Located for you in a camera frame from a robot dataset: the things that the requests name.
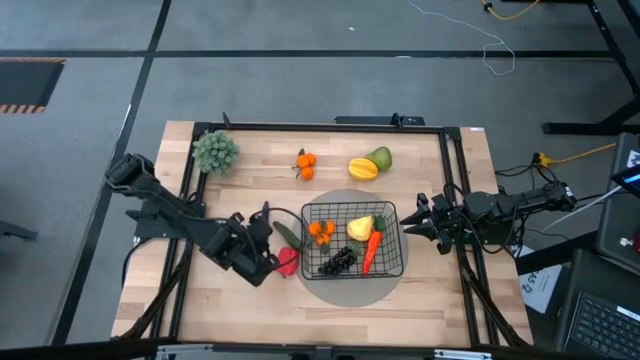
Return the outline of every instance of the red pepper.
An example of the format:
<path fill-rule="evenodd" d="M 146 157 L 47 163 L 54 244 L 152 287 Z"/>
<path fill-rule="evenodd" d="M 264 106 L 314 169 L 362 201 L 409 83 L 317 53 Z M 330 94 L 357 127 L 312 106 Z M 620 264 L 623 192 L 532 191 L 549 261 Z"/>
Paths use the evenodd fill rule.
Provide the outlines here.
<path fill-rule="evenodd" d="M 280 253 L 278 254 L 278 260 L 280 261 L 281 267 L 277 268 L 276 271 L 282 275 L 293 275 L 296 273 L 296 269 L 298 268 L 298 251 L 292 249 L 290 247 L 284 247 L 280 249 Z"/>

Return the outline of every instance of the wire basket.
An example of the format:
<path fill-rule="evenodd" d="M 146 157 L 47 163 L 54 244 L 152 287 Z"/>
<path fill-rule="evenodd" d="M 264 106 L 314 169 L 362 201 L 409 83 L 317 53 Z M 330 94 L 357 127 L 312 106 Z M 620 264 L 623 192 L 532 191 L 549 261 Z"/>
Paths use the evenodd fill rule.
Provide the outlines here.
<path fill-rule="evenodd" d="M 371 264 L 369 272 L 362 272 L 364 255 L 367 250 L 367 241 L 360 242 L 349 238 L 347 224 L 353 219 L 363 216 L 381 215 L 384 218 L 385 228 L 382 240 L 376 250 L 376 256 Z M 323 255 L 316 245 L 316 240 L 309 234 L 309 224 L 331 220 L 336 225 L 336 230 L 331 234 L 329 253 Z M 318 203 L 306 204 L 302 207 L 302 275 L 307 280 L 325 279 L 358 279 L 358 278 L 382 278 L 402 275 L 404 263 L 402 260 L 402 246 L 400 244 L 400 231 L 396 207 L 388 201 L 369 202 L 344 202 L 344 203 Z M 351 243 L 360 247 L 360 255 L 357 262 L 338 275 L 324 275 L 318 271 L 326 261 L 335 256 L 338 251 Z"/>

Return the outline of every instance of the carrot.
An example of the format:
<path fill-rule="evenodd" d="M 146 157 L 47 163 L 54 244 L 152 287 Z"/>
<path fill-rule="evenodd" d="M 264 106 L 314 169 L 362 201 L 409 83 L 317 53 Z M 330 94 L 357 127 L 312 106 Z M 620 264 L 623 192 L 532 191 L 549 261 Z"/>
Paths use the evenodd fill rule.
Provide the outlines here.
<path fill-rule="evenodd" d="M 364 256 L 364 263 L 362 264 L 362 272 L 366 275 L 369 273 L 373 259 L 376 257 L 376 251 L 380 246 L 382 240 L 382 230 L 384 230 L 384 218 L 380 215 L 374 216 L 374 231 L 369 236 L 369 242 L 367 244 L 367 252 Z"/>

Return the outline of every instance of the gray floor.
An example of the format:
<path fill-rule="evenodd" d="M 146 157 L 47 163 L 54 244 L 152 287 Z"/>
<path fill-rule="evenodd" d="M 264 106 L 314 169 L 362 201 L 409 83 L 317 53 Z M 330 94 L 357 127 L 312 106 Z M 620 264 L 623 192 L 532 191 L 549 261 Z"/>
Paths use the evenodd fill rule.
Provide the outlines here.
<path fill-rule="evenodd" d="M 604 49 L 584 6 L 543 4 L 498 22 L 467 1 L 418 1 L 499 34 L 513 49 Z M 640 75 L 638 39 L 615 3 L 600 1 Z M 0 49 L 144 49 L 161 1 L 0 0 Z M 514 13 L 518 4 L 496 4 Z M 480 49 L 491 39 L 406 1 L 174 1 L 160 49 Z M 509 62 L 491 61 L 499 69 Z M 42 115 L 0 117 L 0 218 L 40 231 L 0 242 L 0 348 L 47 341 L 101 176 L 125 116 L 141 59 L 71 59 Z M 156 59 L 127 148 L 155 158 L 167 120 L 331 122 L 337 115 L 424 116 L 429 124 L 485 127 L 496 168 L 535 151 L 563 158 L 610 137 L 543 136 L 546 121 L 595 122 L 630 98 L 610 61 L 524 60 L 495 77 L 479 59 Z M 556 168 L 577 196 L 604 190 L 611 152 Z M 499 179 L 508 190 L 528 179 Z M 114 197 L 70 334 L 108 338 L 136 201 Z M 541 228 L 557 214 L 532 217 Z M 597 227 L 594 209 L 555 231 Z M 531 236 L 534 248 L 559 239 Z M 534 333 L 544 345 L 545 337 Z"/>

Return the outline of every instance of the grapes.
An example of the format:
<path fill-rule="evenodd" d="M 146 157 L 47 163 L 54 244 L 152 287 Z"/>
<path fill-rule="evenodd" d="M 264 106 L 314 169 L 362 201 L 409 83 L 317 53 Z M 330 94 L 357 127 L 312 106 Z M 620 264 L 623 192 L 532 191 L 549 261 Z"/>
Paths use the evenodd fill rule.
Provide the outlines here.
<path fill-rule="evenodd" d="M 345 246 L 329 261 L 325 261 L 324 264 L 318 268 L 318 273 L 322 275 L 338 275 L 341 272 L 348 270 L 349 267 L 357 261 L 356 254 Z"/>

